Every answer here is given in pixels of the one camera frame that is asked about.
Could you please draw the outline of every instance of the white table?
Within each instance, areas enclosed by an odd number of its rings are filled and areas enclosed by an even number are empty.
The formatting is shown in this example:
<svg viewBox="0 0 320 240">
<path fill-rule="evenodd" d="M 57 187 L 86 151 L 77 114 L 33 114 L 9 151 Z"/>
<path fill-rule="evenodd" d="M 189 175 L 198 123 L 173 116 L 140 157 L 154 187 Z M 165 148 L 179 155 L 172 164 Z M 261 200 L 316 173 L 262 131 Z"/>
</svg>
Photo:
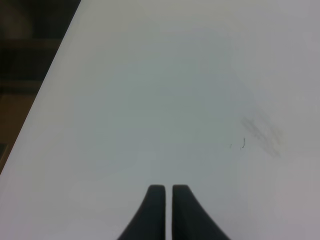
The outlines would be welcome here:
<svg viewBox="0 0 320 240">
<path fill-rule="evenodd" d="M 188 184 L 233 240 L 318 239 L 319 7 L 83 0 L 0 175 L 0 238 L 115 240 L 163 184 L 169 240 Z"/>
</svg>

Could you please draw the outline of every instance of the white tabletop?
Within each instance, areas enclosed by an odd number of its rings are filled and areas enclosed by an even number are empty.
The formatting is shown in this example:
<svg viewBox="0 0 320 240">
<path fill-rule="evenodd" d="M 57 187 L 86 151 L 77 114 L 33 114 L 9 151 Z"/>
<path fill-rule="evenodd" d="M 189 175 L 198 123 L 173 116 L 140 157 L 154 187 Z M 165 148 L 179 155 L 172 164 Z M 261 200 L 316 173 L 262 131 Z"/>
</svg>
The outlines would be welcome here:
<svg viewBox="0 0 320 240">
<path fill-rule="evenodd" d="M 317 0 L 83 0 L 0 175 L 2 240 L 115 240 L 188 184 L 233 240 L 318 239 Z"/>
</svg>

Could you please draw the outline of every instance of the black object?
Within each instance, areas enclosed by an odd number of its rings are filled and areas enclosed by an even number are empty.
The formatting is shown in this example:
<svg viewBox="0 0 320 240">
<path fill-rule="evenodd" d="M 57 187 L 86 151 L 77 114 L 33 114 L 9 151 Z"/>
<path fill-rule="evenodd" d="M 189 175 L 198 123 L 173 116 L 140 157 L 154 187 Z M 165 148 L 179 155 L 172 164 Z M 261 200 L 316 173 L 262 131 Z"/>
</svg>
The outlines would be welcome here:
<svg viewBox="0 0 320 240">
<path fill-rule="evenodd" d="M 118 240 L 165 240 L 166 190 L 151 185 L 144 200 Z"/>
<path fill-rule="evenodd" d="M 201 207 L 187 185 L 174 185 L 172 240 L 230 240 Z"/>
</svg>

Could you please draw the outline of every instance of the table surface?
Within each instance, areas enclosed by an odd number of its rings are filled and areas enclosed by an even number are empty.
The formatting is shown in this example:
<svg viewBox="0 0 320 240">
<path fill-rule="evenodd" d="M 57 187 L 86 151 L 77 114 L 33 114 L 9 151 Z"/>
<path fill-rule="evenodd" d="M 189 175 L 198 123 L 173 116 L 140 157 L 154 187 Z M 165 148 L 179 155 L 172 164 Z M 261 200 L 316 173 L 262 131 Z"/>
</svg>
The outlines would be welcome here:
<svg viewBox="0 0 320 240">
<path fill-rule="evenodd" d="M 116 239 L 188 184 L 233 240 L 317 239 L 316 0 L 83 0 L 0 175 L 3 240 Z"/>
</svg>

